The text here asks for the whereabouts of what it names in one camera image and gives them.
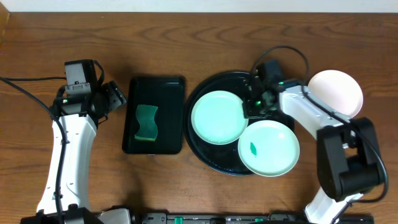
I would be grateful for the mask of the white plate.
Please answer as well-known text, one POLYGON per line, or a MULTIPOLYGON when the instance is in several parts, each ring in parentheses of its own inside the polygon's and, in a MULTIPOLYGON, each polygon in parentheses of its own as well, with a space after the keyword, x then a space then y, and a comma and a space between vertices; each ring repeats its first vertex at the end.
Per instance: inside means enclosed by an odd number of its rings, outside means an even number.
POLYGON ((310 92, 339 113, 355 117, 363 106, 363 91, 358 82, 345 72, 324 70, 314 75, 310 92))

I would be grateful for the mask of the green sponge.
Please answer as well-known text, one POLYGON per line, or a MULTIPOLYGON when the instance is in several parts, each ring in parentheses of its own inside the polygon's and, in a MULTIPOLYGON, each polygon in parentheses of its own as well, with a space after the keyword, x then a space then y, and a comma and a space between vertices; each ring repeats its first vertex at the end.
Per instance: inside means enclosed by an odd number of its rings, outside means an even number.
POLYGON ((136 109, 136 119, 139 129, 134 138, 139 141, 155 141, 158 136, 158 127, 155 122, 157 106, 138 105, 136 109))

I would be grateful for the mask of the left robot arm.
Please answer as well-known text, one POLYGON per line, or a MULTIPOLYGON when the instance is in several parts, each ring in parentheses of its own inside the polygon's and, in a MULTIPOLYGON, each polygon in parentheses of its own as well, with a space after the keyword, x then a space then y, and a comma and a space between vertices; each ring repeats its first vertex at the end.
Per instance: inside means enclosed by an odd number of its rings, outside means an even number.
POLYGON ((49 176, 36 214, 21 223, 131 223, 127 207, 90 211, 88 176, 98 121, 126 104, 114 81, 94 87, 86 82, 59 89, 50 110, 53 150, 49 176))

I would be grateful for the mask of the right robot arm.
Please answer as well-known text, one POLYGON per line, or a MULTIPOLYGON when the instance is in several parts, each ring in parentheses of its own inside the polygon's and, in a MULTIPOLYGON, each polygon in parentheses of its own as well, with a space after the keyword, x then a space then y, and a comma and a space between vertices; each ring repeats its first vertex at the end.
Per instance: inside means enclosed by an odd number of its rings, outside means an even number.
POLYGON ((261 148, 281 146, 280 140, 267 138, 255 129, 265 125, 272 111, 296 120, 317 141, 317 175, 320 189, 305 207, 309 223, 338 223, 353 203, 363 203, 363 195, 383 184, 382 200, 389 178, 381 158, 376 131, 367 118, 356 119, 363 103, 358 83, 349 75, 340 78, 316 74, 303 85, 281 77, 252 78, 251 96, 244 101, 245 117, 256 118, 239 138, 238 151, 246 141, 255 140, 261 148))

